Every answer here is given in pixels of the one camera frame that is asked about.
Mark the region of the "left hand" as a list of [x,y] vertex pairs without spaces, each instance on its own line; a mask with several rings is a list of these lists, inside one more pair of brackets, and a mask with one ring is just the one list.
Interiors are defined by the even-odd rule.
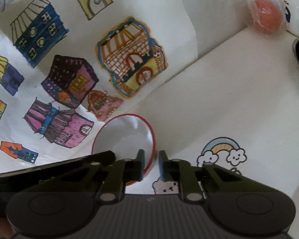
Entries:
[[0,218],[0,238],[12,238],[14,235],[9,222],[6,219]]

